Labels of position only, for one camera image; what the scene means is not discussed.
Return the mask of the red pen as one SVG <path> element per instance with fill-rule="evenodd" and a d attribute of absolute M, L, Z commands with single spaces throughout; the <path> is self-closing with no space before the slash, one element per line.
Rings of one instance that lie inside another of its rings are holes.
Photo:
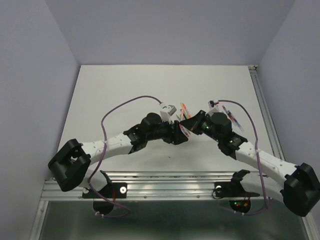
<path fill-rule="evenodd" d="M 187 107 L 184 106 L 183 109 L 184 109 L 185 118 L 190 119 L 192 116 L 190 115 L 190 112 L 188 111 Z"/>
<path fill-rule="evenodd" d="M 180 126 L 181 131 L 185 134 L 186 137 L 190 137 L 190 132 L 184 128 L 183 126 Z"/>

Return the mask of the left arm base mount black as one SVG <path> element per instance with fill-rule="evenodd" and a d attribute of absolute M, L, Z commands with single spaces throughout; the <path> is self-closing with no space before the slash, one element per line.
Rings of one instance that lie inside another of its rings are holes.
<path fill-rule="evenodd" d="M 127 197 L 128 184 L 126 182 L 112 182 L 108 174 L 100 170 L 102 188 L 93 188 L 96 180 L 91 180 L 88 187 L 82 190 L 82 198 L 93 200 L 92 208 L 96 216 L 102 218 L 121 218 L 131 213 L 130 209 L 117 200 Z"/>

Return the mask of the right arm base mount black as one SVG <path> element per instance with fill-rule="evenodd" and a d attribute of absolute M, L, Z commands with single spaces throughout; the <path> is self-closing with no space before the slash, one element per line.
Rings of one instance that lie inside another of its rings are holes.
<path fill-rule="evenodd" d="M 251 209 L 251 197 L 259 197 L 260 194 L 244 190 L 241 181 L 248 176 L 250 171 L 240 170 L 232 175 L 230 181 L 220 181 L 214 184 L 212 198 L 215 200 L 232 198 L 229 205 L 236 213 L 247 214 Z"/>

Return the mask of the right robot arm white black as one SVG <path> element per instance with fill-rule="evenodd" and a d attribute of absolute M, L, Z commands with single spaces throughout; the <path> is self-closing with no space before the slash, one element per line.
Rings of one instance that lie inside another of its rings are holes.
<path fill-rule="evenodd" d="M 295 165 L 259 150 L 233 131 L 232 123 L 224 113 L 208 115 L 201 110 L 180 123 L 196 135 L 205 134 L 217 141 L 218 148 L 226 156 L 271 178 L 275 185 L 263 189 L 262 193 L 283 202 L 295 215 L 305 217 L 319 202 L 320 181 L 310 165 Z"/>

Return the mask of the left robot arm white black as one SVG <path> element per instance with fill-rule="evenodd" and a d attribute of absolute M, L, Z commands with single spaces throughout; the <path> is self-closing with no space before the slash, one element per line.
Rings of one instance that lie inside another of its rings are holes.
<path fill-rule="evenodd" d="M 154 140 L 180 145 L 187 142 L 188 137 L 181 130 L 179 121 L 164 121 L 151 112 L 139 124 L 107 140 L 84 143 L 68 140 L 49 161 L 48 168 L 62 192 L 93 186 L 95 193 L 106 197 L 111 193 L 111 184 L 103 174 L 94 173 L 90 166 L 111 157 L 136 153 Z"/>

